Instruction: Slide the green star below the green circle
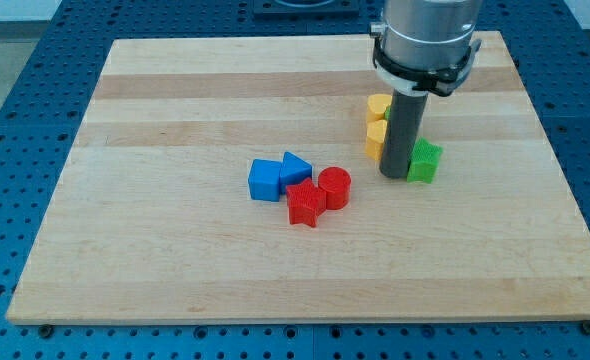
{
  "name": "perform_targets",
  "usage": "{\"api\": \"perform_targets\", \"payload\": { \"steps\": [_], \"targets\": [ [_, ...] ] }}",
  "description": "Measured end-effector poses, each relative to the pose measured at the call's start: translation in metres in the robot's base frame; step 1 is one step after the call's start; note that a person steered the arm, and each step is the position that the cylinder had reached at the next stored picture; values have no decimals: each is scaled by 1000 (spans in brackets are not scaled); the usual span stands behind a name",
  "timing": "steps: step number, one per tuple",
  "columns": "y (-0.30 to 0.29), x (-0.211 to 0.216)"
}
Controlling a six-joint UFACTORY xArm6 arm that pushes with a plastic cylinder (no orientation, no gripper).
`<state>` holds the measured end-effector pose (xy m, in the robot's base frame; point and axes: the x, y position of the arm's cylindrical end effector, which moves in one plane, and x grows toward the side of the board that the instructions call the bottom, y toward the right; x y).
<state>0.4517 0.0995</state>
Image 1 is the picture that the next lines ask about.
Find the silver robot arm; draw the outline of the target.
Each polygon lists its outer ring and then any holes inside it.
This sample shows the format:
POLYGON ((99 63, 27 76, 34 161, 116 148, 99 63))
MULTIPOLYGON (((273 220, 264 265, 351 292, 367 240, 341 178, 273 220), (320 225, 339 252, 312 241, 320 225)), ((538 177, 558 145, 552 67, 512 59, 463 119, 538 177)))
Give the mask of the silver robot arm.
POLYGON ((468 78, 481 0, 387 0, 369 27, 377 75, 406 96, 447 97, 468 78))

